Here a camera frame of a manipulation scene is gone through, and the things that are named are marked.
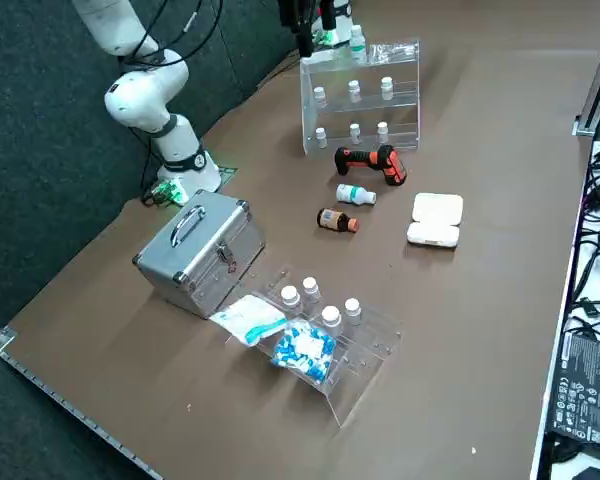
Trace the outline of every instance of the blue and white package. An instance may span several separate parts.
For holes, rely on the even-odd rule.
[[[336,341],[309,322],[293,322],[273,349],[271,361],[280,367],[300,370],[320,385],[327,378]]]

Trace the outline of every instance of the case lock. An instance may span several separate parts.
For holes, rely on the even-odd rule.
[[[236,271],[236,268],[238,267],[238,264],[233,258],[233,252],[231,251],[229,246],[225,242],[220,242],[218,244],[217,252],[218,257],[220,257],[220,260],[229,265],[229,273],[234,273]]]

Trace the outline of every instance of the clear acrylic rack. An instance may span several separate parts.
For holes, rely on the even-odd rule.
[[[403,43],[367,45],[367,60],[356,62],[347,48],[314,53],[300,63],[303,146],[307,155],[320,152],[316,128],[327,135],[327,148],[335,151],[345,146],[360,150],[377,150],[379,122],[386,122],[389,140],[397,150],[418,147],[420,138],[420,44]],[[393,79],[393,95],[381,93],[381,79]],[[352,101],[348,83],[358,80],[360,99]],[[316,102],[313,89],[325,89],[326,105]],[[352,123],[360,125],[360,142],[349,134]]]
[[[360,324],[357,326],[347,322],[344,307],[337,305],[330,295],[329,286],[321,285],[322,293],[318,302],[310,302],[303,293],[302,280],[305,278],[299,270],[285,265],[272,275],[264,277],[247,274],[219,307],[219,311],[228,307],[244,295],[256,295],[281,311],[284,311],[280,291],[286,285],[298,289],[302,298],[302,313],[295,314],[294,320],[307,321],[321,325],[320,313],[324,306],[333,304],[343,313],[344,332],[336,339],[337,346],[329,368],[326,380],[316,384],[312,379],[297,370],[291,370],[294,375],[304,380],[312,388],[319,391],[325,398],[336,422],[340,427],[345,425],[365,391],[371,386],[380,369],[392,354],[395,353],[402,339],[402,322],[382,314],[369,306],[363,299],[358,299],[362,307]],[[283,335],[282,332],[262,340],[256,348],[269,358]]]

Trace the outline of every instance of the orange power drill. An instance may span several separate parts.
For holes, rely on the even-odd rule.
[[[407,171],[391,145],[383,145],[377,152],[356,152],[340,147],[336,150],[335,162],[340,175],[346,175],[351,167],[369,167],[382,170],[385,182],[392,186],[402,185],[407,179]]]

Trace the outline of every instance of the white plastic bottle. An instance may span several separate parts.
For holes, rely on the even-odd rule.
[[[280,292],[282,297],[282,303],[284,303],[285,309],[292,314],[299,314],[302,312],[302,302],[300,301],[300,294],[293,285],[287,285]]]
[[[362,309],[360,302],[355,298],[350,298],[344,302],[344,309],[347,315],[347,321],[354,327],[362,324]]]
[[[349,48],[351,49],[351,57],[356,63],[367,63],[367,40],[362,34],[362,27],[360,25],[353,25],[351,27]]]
[[[340,310],[337,307],[329,305],[322,310],[322,324],[325,326],[327,333],[333,338],[342,335],[343,325]]]
[[[360,125],[357,123],[352,123],[349,125],[349,134],[351,135],[351,143],[354,145],[358,145],[360,140]]]
[[[324,87],[314,88],[313,98],[316,99],[316,105],[318,108],[325,108],[327,106],[327,94],[324,91]]]
[[[327,148],[327,132],[324,128],[316,128],[316,140],[318,140],[318,146],[320,148]]]
[[[349,82],[349,100],[352,103],[358,103],[362,98],[360,97],[360,82],[357,80],[351,80]]]
[[[369,205],[376,204],[376,194],[374,192],[368,192],[362,187],[345,185],[344,183],[338,185],[336,199],[339,202],[353,203],[355,205],[362,205],[363,203]]]
[[[378,141],[382,144],[389,143],[389,127],[387,122],[378,124]]]
[[[382,99],[391,100],[393,98],[393,79],[391,77],[384,77],[380,89],[382,90]]]
[[[302,281],[302,287],[304,288],[304,293],[307,295],[307,298],[310,302],[317,303],[320,301],[320,288],[318,288],[318,282],[313,277],[307,277]]]

